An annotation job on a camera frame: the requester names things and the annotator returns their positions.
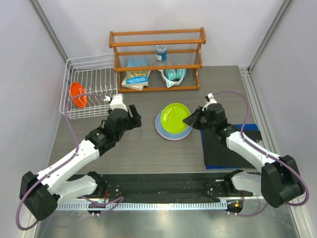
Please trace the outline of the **green plate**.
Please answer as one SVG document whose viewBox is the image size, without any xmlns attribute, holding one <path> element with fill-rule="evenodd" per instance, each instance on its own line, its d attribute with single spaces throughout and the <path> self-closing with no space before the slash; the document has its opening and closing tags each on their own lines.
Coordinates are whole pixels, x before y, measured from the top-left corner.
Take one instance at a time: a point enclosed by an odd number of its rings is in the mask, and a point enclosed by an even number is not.
<svg viewBox="0 0 317 238">
<path fill-rule="evenodd" d="M 189 109 L 184 104 L 172 103 L 162 110 L 160 123 L 165 131 L 178 134 L 186 129 L 187 124 L 183 120 L 190 114 Z"/>
</svg>

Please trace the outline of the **orange plate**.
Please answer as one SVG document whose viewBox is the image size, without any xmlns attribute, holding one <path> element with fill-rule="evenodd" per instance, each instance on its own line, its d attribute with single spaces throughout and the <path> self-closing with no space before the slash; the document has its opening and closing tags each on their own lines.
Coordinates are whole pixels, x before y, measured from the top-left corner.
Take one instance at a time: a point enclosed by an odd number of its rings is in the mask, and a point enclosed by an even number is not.
<svg viewBox="0 0 317 238">
<path fill-rule="evenodd" d="M 78 108 L 85 108 L 87 105 L 87 96 L 85 88 L 78 82 L 73 82 L 69 89 L 70 97 Z"/>
</svg>

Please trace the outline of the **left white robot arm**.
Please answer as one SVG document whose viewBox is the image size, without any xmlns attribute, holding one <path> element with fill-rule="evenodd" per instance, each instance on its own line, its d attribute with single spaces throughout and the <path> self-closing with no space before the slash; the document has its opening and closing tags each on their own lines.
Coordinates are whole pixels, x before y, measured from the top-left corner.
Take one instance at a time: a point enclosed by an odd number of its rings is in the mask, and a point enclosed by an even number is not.
<svg viewBox="0 0 317 238">
<path fill-rule="evenodd" d="M 112 149 L 125 131 L 141 125 L 135 105 L 129 105 L 128 109 L 111 109 L 101 125 L 89 132 L 73 151 L 37 174 L 28 171 L 23 175 L 19 193 L 22 204 L 37 221 L 42 221 L 63 202 L 90 194 L 95 198 L 102 197 L 106 183 L 96 172 L 73 181 L 69 178 Z"/>
</svg>

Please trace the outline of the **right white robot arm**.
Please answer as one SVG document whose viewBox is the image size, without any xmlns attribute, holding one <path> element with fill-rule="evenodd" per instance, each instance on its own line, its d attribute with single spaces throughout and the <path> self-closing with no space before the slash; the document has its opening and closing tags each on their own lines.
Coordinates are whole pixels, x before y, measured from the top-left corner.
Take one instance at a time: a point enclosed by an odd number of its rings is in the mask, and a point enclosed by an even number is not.
<svg viewBox="0 0 317 238">
<path fill-rule="evenodd" d="M 293 199 L 304 195 L 298 206 L 307 203 L 309 190 L 300 176 L 293 157 L 279 156 L 252 141 L 241 128 L 228 123 L 225 110 L 219 103 L 208 103 L 197 109 L 183 122 L 197 130 L 209 130 L 220 144 L 248 161 L 260 175 L 234 172 L 224 185 L 224 191 L 234 196 L 241 190 L 262 195 L 272 207 L 293 205 Z"/>
</svg>

